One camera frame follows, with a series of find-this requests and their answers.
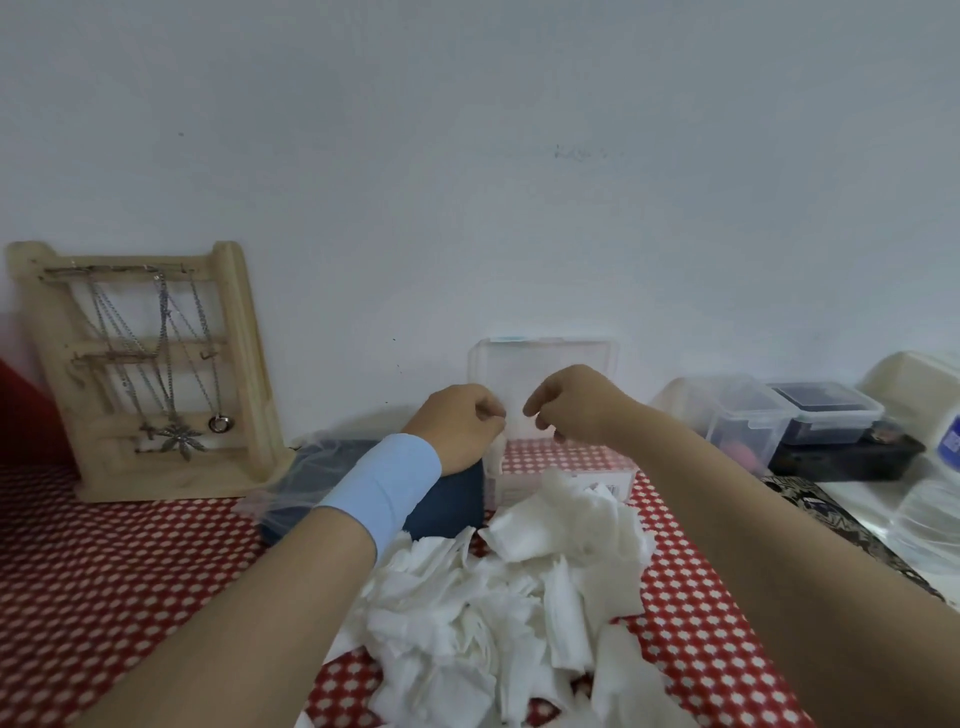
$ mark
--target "crumpled tissue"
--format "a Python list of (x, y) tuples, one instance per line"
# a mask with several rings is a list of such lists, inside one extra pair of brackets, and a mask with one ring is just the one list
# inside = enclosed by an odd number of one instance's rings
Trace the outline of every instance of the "crumpled tissue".
[[(370, 709), (396, 728), (520, 726), (531, 698), (551, 725), (694, 726), (639, 644), (611, 619), (643, 612), (656, 549), (636, 511), (557, 470), (479, 531), (400, 534), (353, 604), (325, 662), (363, 645), (383, 668)], [(592, 697), (570, 683), (594, 672)]]

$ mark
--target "black container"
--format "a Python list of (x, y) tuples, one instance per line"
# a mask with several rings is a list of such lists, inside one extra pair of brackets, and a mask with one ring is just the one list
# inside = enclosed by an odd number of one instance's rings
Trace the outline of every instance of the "black container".
[(770, 461), (774, 475), (798, 475), (822, 483), (844, 480), (900, 480), (926, 447), (883, 423), (846, 445), (786, 445)]

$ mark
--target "plastic storage container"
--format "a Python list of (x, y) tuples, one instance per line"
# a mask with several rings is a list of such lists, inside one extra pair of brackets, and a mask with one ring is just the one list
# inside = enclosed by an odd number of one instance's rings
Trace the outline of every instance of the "plastic storage container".
[(917, 571), (960, 574), (960, 484), (929, 477), (914, 485), (894, 514), (886, 541)]
[(934, 450), (960, 411), (960, 357), (898, 352), (879, 362), (860, 389), (883, 404), (907, 434)]
[(837, 382), (779, 382), (768, 386), (799, 410), (783, 433), (786, 445), (855, 443), (883, 417), (882, 404)]
[(688, 376), (672, 388), (667, 411), (755, 475), (799, 411), (748, 375)]
[(616, 344), (611, 339), (510, 337), (484, 339), (470, 350), (468, 377), (488, 387), (507, 410), (504, 434), (484, 456), (489, 507), (511, 505), (532, 495), (551, 466), (587, 484), (602, 484), (626, 500), (636, 465), (607, 448), (553, 442), (552, 431), (536, 428), (523, 405), (554, 372), (587, 364), (612, 378)]
[(820, 483), (845, 480), (900, 480), (924, 444), (892, 424), (874, 423), (855, 443), (787, 445), (780, 443), (770, 461), (774, 475), (796, 475)]

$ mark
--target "jewelry stand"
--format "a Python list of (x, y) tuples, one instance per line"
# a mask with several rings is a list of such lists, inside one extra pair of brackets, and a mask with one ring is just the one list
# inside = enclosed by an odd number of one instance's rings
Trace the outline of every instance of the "jewelry stand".
[[(83, 483), (77, 495), (81, 500), (241, 496), (286, 472), (294, 453), (283, 446), (253, 312), (247, 265), (237, 243), (217, 243), (209, 255), (67, 257), (57, 255), (46, 243), (19, 242), (8, 246), (7, 262), (18, 282), (27, 329), (33, 335), (80, 467)], [(194, 374), (193, 360), (215, 356), (230, 362), (239, 403), (232, 419), (244, 447), (197, 449), (183, 456), (183, 445), (180, 452), (176, 448), (163, 452), (139, 450), (145, 428), (162, 432), (170, 424), (169, 418), (164, 413), (141, 417), (125, 412), (123, 393), (118, 394), (110, 385), (107, 372), (110, 366), (119, 371), (120, 365), (143, 365), (151, 357), (156, 367), (157, 354), (148, 353), (144, 347), (139, 352), (129, 346), (124, 350), (109, 338), (90, 338), (90, 321), (70, 285), (78, 280), (142, 281), (149, 285), (158, 278), (191, 284), (213, 281), (216, 286), (226, 336), (182, 341), (176, 349), (168, 343), (166, 351), (173, 365), (189, 360)], [(156, 339), (144, 342), (145, 347), (158, 351)], [(191, 430), (206, 429), (211, 415), (175, 414)]]

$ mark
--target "white plastic container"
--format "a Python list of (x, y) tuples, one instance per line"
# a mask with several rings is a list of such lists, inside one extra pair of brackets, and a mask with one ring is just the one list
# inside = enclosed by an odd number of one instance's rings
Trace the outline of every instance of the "white plastic container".
[(960, 483), (934, 475), (914, 485), (891, 519), (886, 543), (918, 571), (960, 574)]
[(607, 448), (553, 442), (524, 417), (523, 405), (540, 383), (573, 364), (587, 364), (612, 378), (616, 344), (611, 339), (522, 337), (484, 339), (470, 350), (468, 378), (488, 387), (507, 410), (502, 438), (484, 456), (489, 507), (512, 505), (536, 492), (540, 474), (557, 467), (587, 484), (602, 483), (624, 501), (636, 465)]
[(748, 375), (687, 376), (671, 389), (667, 411), (755, 475), (766, 474), (783, 432), (799, 413)]
[(786, 445), (855, 443), (883, 417), (883, 405), (862, 392), (833, 381), (768, 384), (799, 410), (783, 433)]
[(859, 389), (933, 451), (960, 412), (960, 360), (949, 353), (898, 352), (877, 364)]

